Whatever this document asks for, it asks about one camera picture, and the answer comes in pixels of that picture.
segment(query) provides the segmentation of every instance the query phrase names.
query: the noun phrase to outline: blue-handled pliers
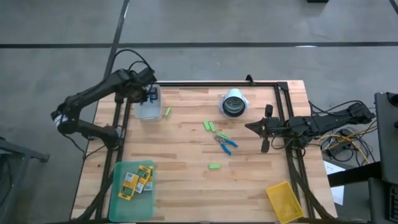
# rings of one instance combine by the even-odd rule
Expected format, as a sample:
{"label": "blue-handled pliers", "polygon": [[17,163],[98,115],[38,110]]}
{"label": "blue-handled pliers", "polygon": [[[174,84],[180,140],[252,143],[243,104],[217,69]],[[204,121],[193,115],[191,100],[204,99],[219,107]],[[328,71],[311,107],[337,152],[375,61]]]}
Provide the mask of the blue-handled pliers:
{"label": "blue-handled pliers", "polygon": [[224,149],[224,152],[230,156],[232,156],[232,152],[226,147],[225,143],[231,144],[234,147],[238,147],[238,145],[235,142],[233,142],[229,139],[225,139],[220,136],[215,136],[214,138],[221,144],[221,147]]}

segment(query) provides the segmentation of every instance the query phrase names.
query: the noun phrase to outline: green plastic bin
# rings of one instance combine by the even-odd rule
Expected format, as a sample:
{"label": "green plastic bin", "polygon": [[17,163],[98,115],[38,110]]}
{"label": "green plastic bin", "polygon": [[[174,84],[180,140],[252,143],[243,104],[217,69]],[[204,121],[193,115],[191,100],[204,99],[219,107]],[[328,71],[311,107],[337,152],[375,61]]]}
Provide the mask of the green plastic bin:
{"label": "green plastic bin", "polygon": [[[140,165],[153,166],[152,190],[134,193],[130,201],[118,197],[127,172],[135,174]],[[154,216],[155,205],[155,164],[154,161],[118,162],[114,167],[109,220],[112,222],[128,222],[150,220]]]}

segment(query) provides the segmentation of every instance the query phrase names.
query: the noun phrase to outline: small box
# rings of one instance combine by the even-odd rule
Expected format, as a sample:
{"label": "small box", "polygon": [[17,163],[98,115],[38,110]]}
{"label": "small box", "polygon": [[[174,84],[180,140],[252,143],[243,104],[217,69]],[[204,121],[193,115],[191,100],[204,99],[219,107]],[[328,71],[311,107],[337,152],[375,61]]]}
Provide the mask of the small box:
{"label": "small box", "polygon": [[144,190],[144,187],[146,183],[148,182],[150,178],[150,174],[152,172],[152,169],[143,165],[140,165],[136,174],[139,176],[138,183],[136,185],[135,191],[140,193],[142,190]]}
{"label": "small box", "polygon": [[126,200],[131,200],[132,196],[134,195],[138,180],[138,175],[127,172],[126,177],[124,178],[123,186],[121,187],[118,196]]}
{"label": "small box", "polygon": [[151,168],[150,177],[149,177],[149,180],[148,180],[147,184],[145,185],[143,191],[152,190],[152,173],[153,173],[153,171],[154,171],[154,167],[153,167],[153,166],[148,166],[148,167]]}

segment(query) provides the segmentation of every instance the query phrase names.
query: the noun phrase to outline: green block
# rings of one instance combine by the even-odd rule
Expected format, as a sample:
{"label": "green block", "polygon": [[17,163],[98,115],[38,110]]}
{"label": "green block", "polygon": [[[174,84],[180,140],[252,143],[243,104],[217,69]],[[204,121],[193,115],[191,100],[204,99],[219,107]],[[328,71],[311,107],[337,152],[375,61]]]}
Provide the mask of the green block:
{"label": "green block", "polygon": [[209,131],[209,130],[210,130],[210,125],[209,125],[209,122],[207,122],[207,121],[204,121],[204,122],[203,122],[203,124],[205,124],[205,128],[206,128],[206,130],[207,130],[207,131]]}
{"label": "green block", "polygon": [[220,164],[209,164],[209,169],[219,169],[221,168]]}
{"label": "green block", "polygon": [[213,122],[209,122],[209,125],[210,125],[211,131],[215,132],[216,131],[216,127],[214,126],[214,123]]}
{"label": "green block", "polygon": [[228,139],[228,136],[227,136],[226,134],[222,133],[222,132],[217,133],[217,135],[218,135],[219,137]]}
{"label": "green block", "polygon": [[172,110],[171,108],[167,108],[166,114],[164,114],[164,116],[165,116],[166,118],[169,117],[171,110]]}

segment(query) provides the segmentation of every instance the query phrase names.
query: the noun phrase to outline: yellow basket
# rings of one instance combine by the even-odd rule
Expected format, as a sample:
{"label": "yellow basket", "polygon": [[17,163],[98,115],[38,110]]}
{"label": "yellow basket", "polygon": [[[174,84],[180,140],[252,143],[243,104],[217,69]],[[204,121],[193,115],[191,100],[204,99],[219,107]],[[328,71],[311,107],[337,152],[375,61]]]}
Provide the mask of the yellow basket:
{"label": "yellow basket", "polygon": [[288,182],[269,187],[267,194],[281,224],[304,216],[303,209]]}

